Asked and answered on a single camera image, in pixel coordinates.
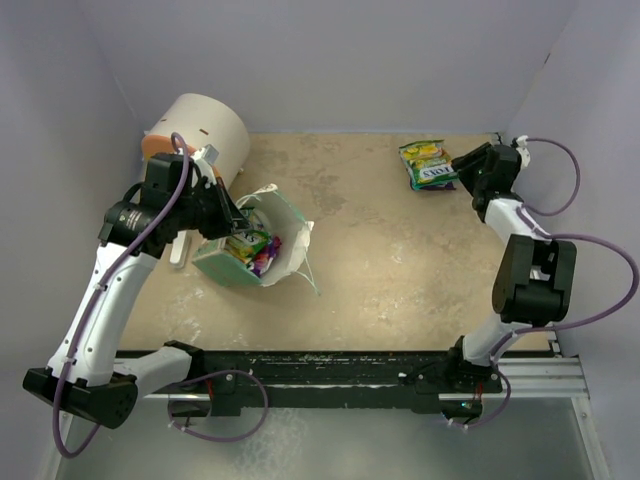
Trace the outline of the green floral paper bag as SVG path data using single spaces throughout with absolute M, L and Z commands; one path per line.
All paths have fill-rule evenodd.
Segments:
M 225 287 L 269 287 L 298 274 L 317 290 L 308 261 L 314 223 L 275 184 L 241 197 L 236 205 L 249 220 L 249 229 L 204 242 L 192 264 Z

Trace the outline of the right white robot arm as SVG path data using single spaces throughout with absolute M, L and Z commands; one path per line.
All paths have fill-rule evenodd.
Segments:
M 505 244 L 491 292 L 493 314 L 447 353 L 445 375 L 456 386 L 496 377 L 497 361 L 520 336 L 564 320 L 569 310 L 577 248 L 552 239 L 513 190 L 534 140 L 523 135 L 509 145 L 485 143 L 452 161 L 478 217 Z

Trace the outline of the purple Fox's candy bag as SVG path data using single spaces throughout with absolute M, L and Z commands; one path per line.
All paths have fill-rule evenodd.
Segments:
M 456 187 L 453 181 L 436 182 L 428 184 L 418 184 L 411 181 L 410 187 L 413 191 L 455 191 Z

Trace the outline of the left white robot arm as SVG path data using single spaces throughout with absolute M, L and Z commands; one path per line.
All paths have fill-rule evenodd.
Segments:
M 117 360 L 124 328 L 144 283 L 178 233 L 209 240 L 248 228 L 214 166 L 210 147 L 190 158 L 151 157 L 143 181 L 105 214 L 93 273 L 71 327 L 24 389 L 64 412 L 115 429 L 138 399 L 205 372 L 202 349 L 168 341 L 139 358 Z

